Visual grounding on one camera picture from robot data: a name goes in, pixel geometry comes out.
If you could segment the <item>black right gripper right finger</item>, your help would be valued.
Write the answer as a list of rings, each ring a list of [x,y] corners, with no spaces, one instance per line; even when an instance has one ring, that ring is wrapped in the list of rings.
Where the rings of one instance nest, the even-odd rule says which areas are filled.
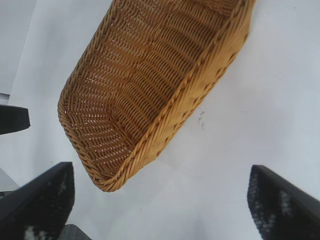
[[[318,240],[320,202],[264,165],[251,167],[247,204],[264,240]]]

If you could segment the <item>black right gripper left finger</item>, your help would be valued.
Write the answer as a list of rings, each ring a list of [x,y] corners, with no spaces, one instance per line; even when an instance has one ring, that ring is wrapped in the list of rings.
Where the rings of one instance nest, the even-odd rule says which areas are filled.
[[[74,203],[73,164],[60,162],[0,200],[0,238],[56,240]]]

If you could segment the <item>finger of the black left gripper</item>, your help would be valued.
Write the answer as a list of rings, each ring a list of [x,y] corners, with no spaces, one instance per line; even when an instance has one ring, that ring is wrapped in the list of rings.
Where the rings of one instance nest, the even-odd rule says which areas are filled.
[[[0,105],[0,135],[19,132],[31,126],[29,110],[24,107]]]

